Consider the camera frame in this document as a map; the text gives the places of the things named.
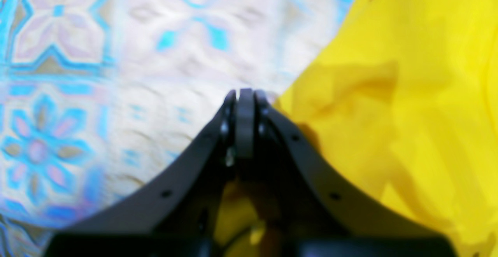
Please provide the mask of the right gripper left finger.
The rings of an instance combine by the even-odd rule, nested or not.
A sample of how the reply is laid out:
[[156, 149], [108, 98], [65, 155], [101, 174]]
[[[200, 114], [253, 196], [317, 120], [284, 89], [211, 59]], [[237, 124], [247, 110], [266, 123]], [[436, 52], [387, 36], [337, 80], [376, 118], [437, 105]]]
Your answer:
[[60, 230], [45, 257], [213, 257], [217, 211], [230, 178], [238, 102], [252, 118], [253, 91], [234, 90], [176, 160], [112, 207]]

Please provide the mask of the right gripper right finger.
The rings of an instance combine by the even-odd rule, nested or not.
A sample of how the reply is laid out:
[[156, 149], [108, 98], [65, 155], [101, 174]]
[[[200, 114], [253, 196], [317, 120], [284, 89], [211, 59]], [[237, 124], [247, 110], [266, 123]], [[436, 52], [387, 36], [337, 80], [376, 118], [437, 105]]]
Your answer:
[[359, 190], [255, 92], [255, 167], [281, 211], [284, 257], [454, 257], [442, 234]]

